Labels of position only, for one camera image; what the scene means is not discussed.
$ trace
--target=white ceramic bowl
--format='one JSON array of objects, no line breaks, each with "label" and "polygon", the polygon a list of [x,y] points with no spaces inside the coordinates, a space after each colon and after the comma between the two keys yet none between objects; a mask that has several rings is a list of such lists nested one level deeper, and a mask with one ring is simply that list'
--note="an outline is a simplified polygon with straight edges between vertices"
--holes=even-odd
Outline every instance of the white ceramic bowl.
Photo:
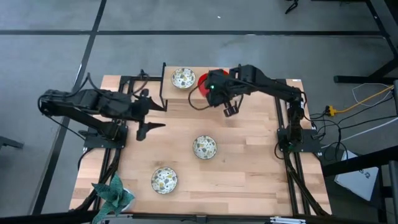
[{"label": "white ceramic bowl", "polygon": [[172,74],[172,83],[180,89],[190,88],[195,83],[195,74],[189,68],[179,68]]},{"label": "white ceramic bowl", "polygon": [[177,174],[169,167],[157,169],[150,179],[152,188],[159,194],[168,194],[172,192],[175,186],[177,186],[177,182]]},{"label": "white ceramic bowl", "polygon": [[217,152],[217,143],[210,136],[199,136],[193,142],[193,153],[200,159],[211,159]]}]

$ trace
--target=red cup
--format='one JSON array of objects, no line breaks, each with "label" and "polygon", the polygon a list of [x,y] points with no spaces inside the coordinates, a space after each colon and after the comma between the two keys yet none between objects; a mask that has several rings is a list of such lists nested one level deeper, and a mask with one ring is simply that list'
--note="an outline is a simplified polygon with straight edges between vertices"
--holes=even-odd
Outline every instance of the red cup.
[{"label": "red cup", "polygon": [[205,79],[207,78],[207,73],[204,73],[198,80],[199,92],[202,96],[206,97],[206,94],[210,91],[205,88]]}]

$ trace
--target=green plant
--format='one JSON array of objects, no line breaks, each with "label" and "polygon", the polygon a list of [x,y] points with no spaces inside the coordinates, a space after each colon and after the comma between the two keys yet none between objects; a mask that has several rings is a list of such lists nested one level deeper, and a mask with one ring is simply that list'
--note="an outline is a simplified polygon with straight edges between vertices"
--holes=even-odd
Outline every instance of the green plant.
[{"label": "green plant", "polygon": [[118,216],[122,209],[130,204],[134,196],[123,189],[123,183],[115,173],[110,185],[92,184],[97,195],[105,200],[104,205],[94,217],[93,223],[101,221],[108,213],[114,212]]}]

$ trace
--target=gray floor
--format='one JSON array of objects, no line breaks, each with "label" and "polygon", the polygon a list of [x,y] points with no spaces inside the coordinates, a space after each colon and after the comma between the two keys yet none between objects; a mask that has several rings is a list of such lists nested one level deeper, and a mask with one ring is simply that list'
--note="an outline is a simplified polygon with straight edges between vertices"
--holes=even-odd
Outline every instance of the gray floor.
[{"label": "gray floor", "polygon": [[[0,2],[0,29],[90,30],[99,4],[99,0],[68,4],[3,0]],[[338,2],[300,0],[299,7],[286,16],[284,10],[289,4],[278,0],[108,1],[99,29],[377,29],[363,3],[340,5]],[[382,1],[374,4],[396,42],[396,24],[386,6]],[[49,88],[71,89],[87,40],[88,36],[0,36],[0,103],[3,105],[0,135],[25,142],[23,150],[4,147],[0,151],[0,217],[29,212],[58,128],[40,115],[37,98]],[[364,37],[97,36],[86,71],[91,72],[99,85],[103,75],[134,75],[140,68],[153,76],[160,75],[162,62],[215,67],[250,63],[272,78],[302,79],[310,112],[320,113],[325,105],[342,109],[354,103],[351,89],[357,85],[335,84],[334,75],[368,75],[391,58],[383,39]],[[382,88],[364,86],[358,96],[363,99]],[[390,101],[347,120],[345,125],[394,113]],[[383,122],[386,121],[344,130],[343,137]],[[71,123],[70,127],[84,128],[76,123]],[[349,150],[360,154],[380,150],[398,144],[393,135],[397,128],[398,123],[392,123],[345,143]],[[331,143],[336,139],[336,129],[330,128],[323,142]],[[82,141],[68,133],[45,203],[45,213],[67,211],[81,149]],[[330,195],[330,201],[333,213],[339,217],[377,220],[376,209],[360,201],[347,201],[335,192]],[[113,220],[112,223],[124,221]]]}]

